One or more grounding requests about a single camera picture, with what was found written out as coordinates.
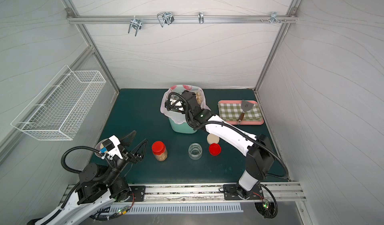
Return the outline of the beige jar lid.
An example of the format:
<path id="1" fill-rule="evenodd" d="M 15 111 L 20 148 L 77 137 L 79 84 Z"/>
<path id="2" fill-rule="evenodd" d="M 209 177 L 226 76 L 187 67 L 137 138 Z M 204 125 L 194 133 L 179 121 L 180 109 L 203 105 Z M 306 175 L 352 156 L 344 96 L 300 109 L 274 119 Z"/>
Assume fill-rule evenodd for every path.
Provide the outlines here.
<path id="1" fill-rule="evenodd" d="M 214 134 L 209 134 L 208 136 L 207 136 L 207 142 L 208 142 L 208 144 L 218 144 L 219 143 L 219 141 L 220 141 L 220 138 L 218 137 L 218 136 L 216 136 L 216 135 L 214 135 Z"/>

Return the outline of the glass peanut jar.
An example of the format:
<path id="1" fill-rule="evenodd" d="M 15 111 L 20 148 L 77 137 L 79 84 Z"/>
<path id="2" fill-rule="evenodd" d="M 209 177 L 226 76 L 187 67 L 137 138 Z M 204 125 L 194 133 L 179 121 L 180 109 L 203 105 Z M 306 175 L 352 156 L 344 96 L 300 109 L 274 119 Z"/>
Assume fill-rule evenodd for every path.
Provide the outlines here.
<path id="1" fill-rule="evenodd" d="M 193 143 L 189 146 L 188 154 L 192 160 L 199 160 L 203 154 L 203 149 L 200 144 Z"/>

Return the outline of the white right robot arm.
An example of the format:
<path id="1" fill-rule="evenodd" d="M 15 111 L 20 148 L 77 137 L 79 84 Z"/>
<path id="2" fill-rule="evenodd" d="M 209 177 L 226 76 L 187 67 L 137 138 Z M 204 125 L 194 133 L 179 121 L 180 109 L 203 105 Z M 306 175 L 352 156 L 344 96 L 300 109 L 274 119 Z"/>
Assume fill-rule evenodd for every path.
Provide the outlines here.
<path id="1" fill-rule="evenodd" d="M 260 182 L 266 177 L 289 178 L 286 164 L 274 153 L 268 137 L 249 134 L 225 122 L 210 109 L 203 108 L 198 103 L 195 92 L 166 92 L 161 108 L 167 112 L 182 109 L 178 113 L 184 115 L 182 121 L 189 127 L 218 136 L 245 156 L 245 170 L 236 183 L 236 194 L 241 199 L 247 200 L 254 186 L 260 186 Z"/>

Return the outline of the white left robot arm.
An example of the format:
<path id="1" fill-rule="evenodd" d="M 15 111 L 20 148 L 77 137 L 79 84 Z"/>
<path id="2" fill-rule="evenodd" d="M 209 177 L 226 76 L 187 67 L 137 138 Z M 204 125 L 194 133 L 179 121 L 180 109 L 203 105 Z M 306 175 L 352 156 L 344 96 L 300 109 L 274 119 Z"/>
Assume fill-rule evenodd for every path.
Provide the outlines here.
<path id="1" fill-rule="evenodd" d="M 64 201 L 50 214 L 30 220 L 30 225 L 78 225 L 87 218 L 95 221 L 109 221 L 119 218 L 133 208 L 136 202 L 144 200 L 145 186 L 130 186 L 122 172 L 128 164 L 141 162 L 145 156 L 148 140 L 128 151 L 136 131 L 122 139 L 116 136 L 104 140 L 101 148 L 76 146 L 67 150 L 62 158 L 62 167 L 79 176 Z M 67 156 L 76 150 L 88 150 L 101 155 L 106 165 L 90 163 L 82 170 L 69 167 Z"/>

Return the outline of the red jar lid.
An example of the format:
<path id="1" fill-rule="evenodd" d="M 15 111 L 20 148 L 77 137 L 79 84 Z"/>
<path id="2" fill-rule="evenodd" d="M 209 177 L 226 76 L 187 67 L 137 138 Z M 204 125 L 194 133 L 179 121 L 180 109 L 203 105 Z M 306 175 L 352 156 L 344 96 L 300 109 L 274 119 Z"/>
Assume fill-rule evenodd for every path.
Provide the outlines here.
<path id="1" fill-rule="evenodd" d="M 209 146 L 209 153 L 212 155 L 212 156 L 217 156 L 221 153 L 221 146 L 217 143 L 212 143 L 210 146 Z"/>

